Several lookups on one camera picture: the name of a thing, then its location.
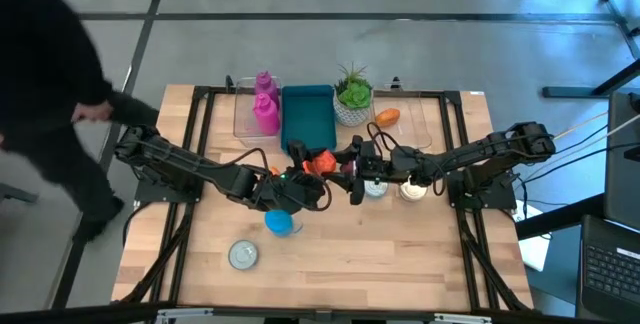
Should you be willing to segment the silver-lidded tin can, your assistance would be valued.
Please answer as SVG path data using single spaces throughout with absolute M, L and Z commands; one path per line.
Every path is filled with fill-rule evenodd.
M 248 240 L 236 241 L 228 252 L 229 264 L 236 270 L 251 269 L 257 264 L 258 257 L 258 248 Z

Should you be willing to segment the teal plastic tray bin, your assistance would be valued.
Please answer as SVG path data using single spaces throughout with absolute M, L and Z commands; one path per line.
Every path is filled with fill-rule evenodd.
M 302 141 L 306 148 L 334 150 L 337 144 L 330 85 L 285 86 L 281 90 L 281 148 L 289 154 L 288 142 Z

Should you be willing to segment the red-orange toy bell pepper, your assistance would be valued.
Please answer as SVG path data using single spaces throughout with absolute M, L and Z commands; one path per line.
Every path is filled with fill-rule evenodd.
M 324 150 L 311 160 L 303 162 L 303 169 L 306 174 L 322 176 L 336 170 L 337 160 L 329 150 Z

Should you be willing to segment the black laptop keyboard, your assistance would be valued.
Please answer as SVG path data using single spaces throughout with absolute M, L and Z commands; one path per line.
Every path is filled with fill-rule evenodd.
M 582 218 L 576 316 L 640 324 L 640 233 Z

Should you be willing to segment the white paper sheet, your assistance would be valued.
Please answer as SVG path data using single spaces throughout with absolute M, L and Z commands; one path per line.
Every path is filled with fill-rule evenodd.
M 521 200 L 516 201 L 517 209 L 516 212 L 512 215 L 512 218 L 515 222 L 520 222 L 525 219 L 531 219 L 537 215 L 541 214 L 541 211 L 532 207 L 530 205 L 527 206 L 527 213 L 525 215 L 523 204 L 524 202 Z M 543 235 L 539 235 L 536 237 L 531 237 L 528 239 L 519 241 L 519 248 L 522 255 L 522 259 L 524 264 L 538 272 L 542 272 L 544 270 L 544 265 L 546 261 L 546 256 L 549 248 L 549 244 L 552 239 L 552 233 L 548 232 Z

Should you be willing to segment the blue plastic water bottle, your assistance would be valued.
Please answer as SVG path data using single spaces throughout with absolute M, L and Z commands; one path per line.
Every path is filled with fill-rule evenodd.
M 300 232 L 303 228 L 301 221 L 284 210 L 272 210 L 264 216 L 265 226 L 277 237 L 289 237 Z

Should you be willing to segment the tin can red-blue label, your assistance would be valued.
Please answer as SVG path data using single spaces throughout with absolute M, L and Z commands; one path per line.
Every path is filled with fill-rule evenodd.
M 399 193 L 401 197 L 408 202 L 420 201 L 428 192 L 427 187 L 414 185 L 410 181 L 407 181 L 399 186 Z

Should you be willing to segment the clear plastic bin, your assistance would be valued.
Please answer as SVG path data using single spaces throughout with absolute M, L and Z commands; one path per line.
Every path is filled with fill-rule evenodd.
M 279 87 L 279 102 L 281 102 L 281 82 L 280 78 L 273 76 Z M 258 128 L 256 118 L 253 113 L 255 96 L 255 77 L 241 78 L 236 82 L 235 89 L 235 111 L 234 111 L 234 136 L 242 140 L 249 139 L 271 139 L 279 135 L 281 130 L 281 109 L 279 106 L 280 130 L 275 136 L 266 136 Z
M 373 115 L 389 108 L 401 112 L 398 122 L 390 127 L 380 128 L 394 137 L 401 145 L 420 150 L 427 149 L 432 139 L 427 129 L 422 108 L 421 92 L 401 81 L 379 84 L 374 87 Z

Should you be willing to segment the potted succulent plant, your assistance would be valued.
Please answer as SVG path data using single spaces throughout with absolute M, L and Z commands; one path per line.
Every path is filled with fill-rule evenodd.
M 370 118 L 373 88 L 364 75 L 366 67 L 339 64 L 339 69 L 343 77 L 334 85 L 334 113 L 341 125 L 356 127 Z

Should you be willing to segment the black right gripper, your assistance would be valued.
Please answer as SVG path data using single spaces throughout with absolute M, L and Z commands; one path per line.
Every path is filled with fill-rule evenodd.
M 356 175 L 346 173 L 325 173 L 324 179 L 328 180 L 347 193 L 350 193 L 350 204 L 360 205 L 365 194 L 364 181 L 385 182 L 389 186 L 391 183 L 398 183 L 392 178 L 391 162 L 384 160 L 377 155 L 373 141 L 365 141 L 361 136 L 354 136 L 351 142 L 352 149 L 333 152 L 332 155 L 336 162 L 341 165 L 356 162 Z

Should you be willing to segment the tin can teal label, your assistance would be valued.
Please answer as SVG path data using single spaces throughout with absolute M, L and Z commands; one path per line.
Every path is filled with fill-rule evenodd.
M 385 182 L 364 181 L 365 194 L 372 198 L 383 197 L 389 188 L 389 184 Z

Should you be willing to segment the black crossbar silver brackets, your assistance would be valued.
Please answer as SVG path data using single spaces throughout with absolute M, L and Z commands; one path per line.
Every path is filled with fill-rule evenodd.
M 0 324 L 130 324 L 142 321 L 169 321 L 184 317 L 275 317 L 329 322 L 353 320 L 407 320 L 454 324 L 640 324 L 640 317 L 622 321 L 569 318 L 545 315 L 535 310 L 506 311 L 477 309 L 470 312 L 285 309 L 247 307 L 176 307 L 169 302 L 124 303 L 104 306 L 58 308 L 0 313 Z

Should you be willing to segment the person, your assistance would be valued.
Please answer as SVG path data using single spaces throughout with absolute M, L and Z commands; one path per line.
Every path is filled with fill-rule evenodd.
M 26 158 L 60 186 L 83 216 L 74 238 L 92 241 L 124 206 L 105 170 L 84 149 L 71 116 L 78 103 L 108 101 L 109 121 L 155 124 L 159 112 L 119 92 L 64 0 L 0 0 L 0 150 Z

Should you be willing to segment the bright pink water bottle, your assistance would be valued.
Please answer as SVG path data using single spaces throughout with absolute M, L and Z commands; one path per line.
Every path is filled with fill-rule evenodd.
M 279 107 L 268 94 L 259 93 L 255 96 L 253 113 L 262 134 L 275 136 L 279 132 Z

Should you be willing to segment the person's hand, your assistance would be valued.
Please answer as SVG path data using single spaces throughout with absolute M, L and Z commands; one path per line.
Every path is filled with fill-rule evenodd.
M 78 103 L 71 116 L 71 122 L 76 123 L 82 120 L 89 121 L 109 121 L 114 108 L 108 101 L 97 105 L 87 105 Z

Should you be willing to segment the black table leg bar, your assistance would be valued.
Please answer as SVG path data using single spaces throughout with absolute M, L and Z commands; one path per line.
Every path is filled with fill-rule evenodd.
M 545 212 L 515 224 L 519 240 L 526 240 L 548 232 L 573 227 L 585 215 L 604 217 L 604 194 L 594 195 L 562 208 Z

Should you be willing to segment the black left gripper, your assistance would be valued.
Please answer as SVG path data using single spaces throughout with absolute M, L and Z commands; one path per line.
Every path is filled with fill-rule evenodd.
M 288 154 L 295 167 L 302 167 L 304 162 L 312 160 L 306 145 L 298 139 L 288 141 Z M 258 181 L 252 194 L 252 202 L 256 210 L 263 212 L 322 212 L 328 209 L 328 186 L 322 176 L 315 174 L 269 174 Z

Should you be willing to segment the dark grey monitor back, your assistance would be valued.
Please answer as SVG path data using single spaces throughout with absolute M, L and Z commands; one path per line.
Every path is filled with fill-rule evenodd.
M 609 97 L 605 172 L 605 216 L 640 231 L 640 95 L 615 92 Z

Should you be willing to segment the orange toy sweet potato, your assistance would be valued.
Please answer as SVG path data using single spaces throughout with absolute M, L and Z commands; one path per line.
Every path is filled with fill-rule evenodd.
M 389 108 L 381 111 L 375 116 L 375 123 L 380 128 L 386 128 L 395 125 L 400 119 L 401 112 L 396 108 Z

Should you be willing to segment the purple magenta water bottle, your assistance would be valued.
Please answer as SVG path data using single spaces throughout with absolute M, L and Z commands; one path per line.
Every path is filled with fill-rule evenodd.
M 277 107 L 280 106 L 278 83 L 269 71 L 259 72 L 256 75 L 254 90 L 256 94 L 268 95 Z

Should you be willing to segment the grey chair base leg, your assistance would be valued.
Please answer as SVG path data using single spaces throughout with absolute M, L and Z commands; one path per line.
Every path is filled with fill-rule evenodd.
M 38 200 L 38 196 L 11 185 L 0 183 L 0 203 L 9 199 L 19 200 L 27 204 L 34 204 Z

